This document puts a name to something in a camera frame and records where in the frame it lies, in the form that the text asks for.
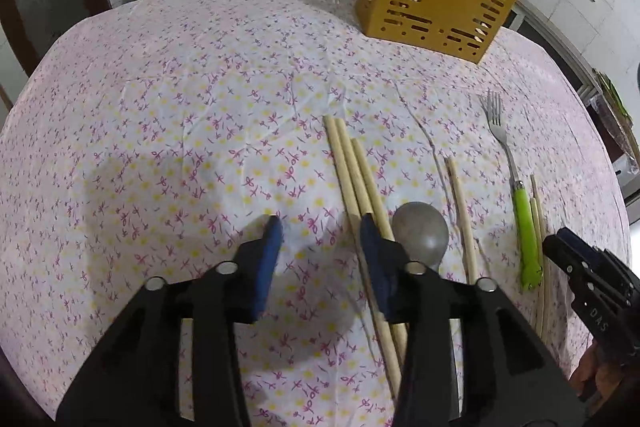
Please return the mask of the person right hand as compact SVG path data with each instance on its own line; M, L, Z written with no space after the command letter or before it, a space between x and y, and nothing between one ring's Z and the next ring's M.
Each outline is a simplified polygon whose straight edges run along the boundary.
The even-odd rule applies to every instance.
M601 362L598 358L598 343L593 340L589 348L580 358L577 369L570 375L570 387L581 395L587 384L593 381L601 399L600 407L614 393L623 379L622 370L615 364Z

